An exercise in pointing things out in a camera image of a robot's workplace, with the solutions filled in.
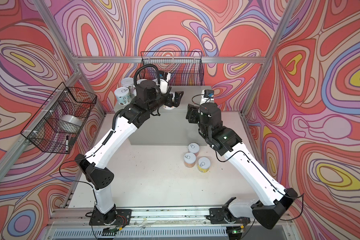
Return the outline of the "pink label can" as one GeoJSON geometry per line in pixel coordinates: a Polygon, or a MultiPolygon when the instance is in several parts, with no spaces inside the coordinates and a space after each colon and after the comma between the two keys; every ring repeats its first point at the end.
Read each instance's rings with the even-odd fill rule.
{"type": "Polygon", "coordinates": [[[121,86],[128,88],[130,92],[132,93],[135,89],[135,83],[133,78],[124,78],[121,80],[121,86]]]}

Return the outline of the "teal label can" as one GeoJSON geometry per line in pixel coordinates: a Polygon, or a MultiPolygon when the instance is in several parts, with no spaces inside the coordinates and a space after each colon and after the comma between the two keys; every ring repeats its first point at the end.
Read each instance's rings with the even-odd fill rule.
{"type": "Polygon", "coordinates": [[[120,87],[114,91],[117,103],[121,106],[129,105],[132,101],[130,89],[127,87],[120,87]]]}

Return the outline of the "orange label can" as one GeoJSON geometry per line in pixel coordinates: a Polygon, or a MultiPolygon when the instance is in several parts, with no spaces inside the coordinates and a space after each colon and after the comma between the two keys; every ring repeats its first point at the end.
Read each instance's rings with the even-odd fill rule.
{"type": "Polygon", "coordinates": [[[192,168],[196,164],[197,157],[194,153],[186,153],[184,155],[184,165],[187,168],[192,168]]]}

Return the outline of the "yellow green label can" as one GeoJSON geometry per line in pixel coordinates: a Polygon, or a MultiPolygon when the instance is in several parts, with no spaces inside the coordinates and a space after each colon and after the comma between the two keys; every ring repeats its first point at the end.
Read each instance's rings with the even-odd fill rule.
{"type": "Polygon", "coordinates": [[[167,105],[163,105],[163,109],[164,110],[168,110],[168,111],[170,111],[170,110],[174,110],[176,107],[175,106],[167,106],[167,105]]]}

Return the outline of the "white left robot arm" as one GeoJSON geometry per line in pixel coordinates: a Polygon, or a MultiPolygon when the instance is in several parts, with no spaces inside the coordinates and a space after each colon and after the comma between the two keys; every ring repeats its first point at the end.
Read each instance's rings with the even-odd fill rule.
{"type": "Polygon", "coordinates": [[[178,107],[183,95],[183,91],[175,92],[174,95],[168,92],[145,103],[140,103],[135,97],[131,104],[117,111],[110,130],[101,141],[86,154],[75,157],[74,162],[94,189],[95,207],[103,217],[116,217],[116,205],[110,187],[115,175],[107,168],[112,156],[132,133],[154,116],[154,111],[158,111],[162,106],[178,107]]]}

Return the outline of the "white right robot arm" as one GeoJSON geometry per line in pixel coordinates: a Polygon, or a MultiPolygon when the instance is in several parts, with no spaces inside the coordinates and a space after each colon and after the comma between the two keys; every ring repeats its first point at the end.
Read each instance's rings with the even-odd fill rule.
{"type": "Polygon", "coordinates": [[[250,153],[240,136],[223,125],[217,104],[188,105],[186,120],[198,125],[199,135],[217,156],[222,157],[221,162],[231,163],[258,196],[256,201],[249,203],[233,198],[228,203],[229,214],[234,218],[254,218],[271,230],[299,198],[298,193],[277,182],[250,153]]]}

